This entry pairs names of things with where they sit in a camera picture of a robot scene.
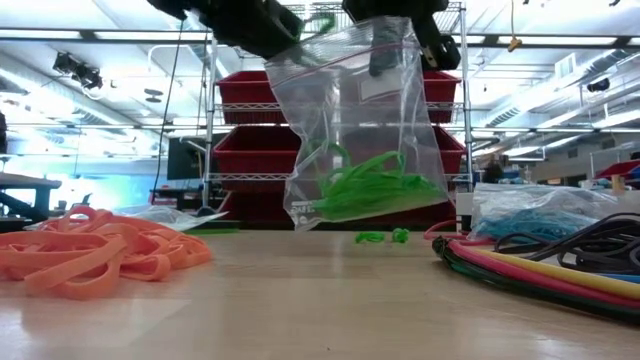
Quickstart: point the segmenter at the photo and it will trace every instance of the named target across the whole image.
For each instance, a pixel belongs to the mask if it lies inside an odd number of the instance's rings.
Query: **clear plastic bag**
[[[575,187],[478,184],[473,194],[469,238],[499,239],[528,233],[558,240],[615,212],[617,207],[616,197]]]
[[[302,145],[284,208],[296,230],[448,200],[411,22],[381,17],[266,63]]]

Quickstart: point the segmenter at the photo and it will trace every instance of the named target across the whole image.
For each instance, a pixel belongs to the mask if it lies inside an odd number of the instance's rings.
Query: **window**
[[[616,147],[616,139],[607,139],[600,144],[602,150],[611,149]]]

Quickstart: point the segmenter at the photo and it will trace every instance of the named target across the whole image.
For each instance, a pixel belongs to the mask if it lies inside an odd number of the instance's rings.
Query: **person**
[[[7,147],[7,119],[0,111],[0,154],[6,154]]]

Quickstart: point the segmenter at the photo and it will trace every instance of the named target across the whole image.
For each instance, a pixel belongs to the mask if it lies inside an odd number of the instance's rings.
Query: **wooden table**
[[[110,299],[25,298],[0,283],[3,359],[634,359],[638,331],[478,284],[420,234],[209,237],[217,260]]]

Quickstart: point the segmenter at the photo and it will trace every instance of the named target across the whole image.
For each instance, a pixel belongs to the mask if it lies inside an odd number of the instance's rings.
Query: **shelf post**
[[[207,135],[206,146],[207,152],[204,154],[204,174],[202,186],[202,209],[209,208],[209,195],[211,193],[211,182],[209,181],[209,173],[211,172],[211,148],[213,146],[213,116],[216,109],[216,58],[218,56],[218,41],[213,33],[211,33],[211,54],[209,54],[209,102],[207,103]]]
[[[460,6],[460,53],[462,54],[462,92],[464,103],[464,144],[467,148],[467,176],[469,191],[473,191],[473,138],[471,136],[471,101],[469,99],[469,56],[467,54],[467,4]]]

